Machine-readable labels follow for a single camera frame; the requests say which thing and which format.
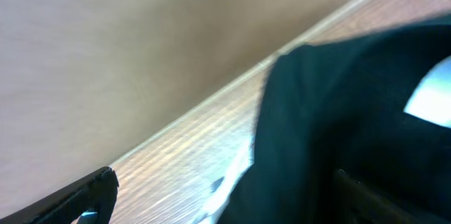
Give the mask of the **black t-shirt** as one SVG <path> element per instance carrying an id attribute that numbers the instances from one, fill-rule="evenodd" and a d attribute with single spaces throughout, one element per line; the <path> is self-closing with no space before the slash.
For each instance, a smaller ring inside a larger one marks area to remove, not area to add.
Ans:
<path id="1" fill-rule="evenodd" d="M 450 55 L 450 17 L 302 45 L 273 64 L 254 162 L 220 223 L 336 223 L 344 170 L 421 223 L 450 222 L 450 129 L 404 112 Z"/>

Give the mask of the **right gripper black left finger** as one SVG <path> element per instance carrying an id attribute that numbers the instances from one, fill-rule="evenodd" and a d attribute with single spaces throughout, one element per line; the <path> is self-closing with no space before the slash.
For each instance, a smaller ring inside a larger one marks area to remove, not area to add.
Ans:
<path id="1" fill-rule="evenodd" d="M 117 200 L 115 171 L 104 166 L 1 219 L 1 224 L 109 224 Z"/>

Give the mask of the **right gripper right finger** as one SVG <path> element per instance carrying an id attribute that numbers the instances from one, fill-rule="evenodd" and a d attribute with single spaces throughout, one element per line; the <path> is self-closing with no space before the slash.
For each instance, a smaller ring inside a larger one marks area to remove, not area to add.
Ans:
<path id="1" fill-rule="evenodd" d="M 421 219 L 354 180 L 344 170 L 334 174 L 335 222 L 339 224 L 417 224 Z"/>

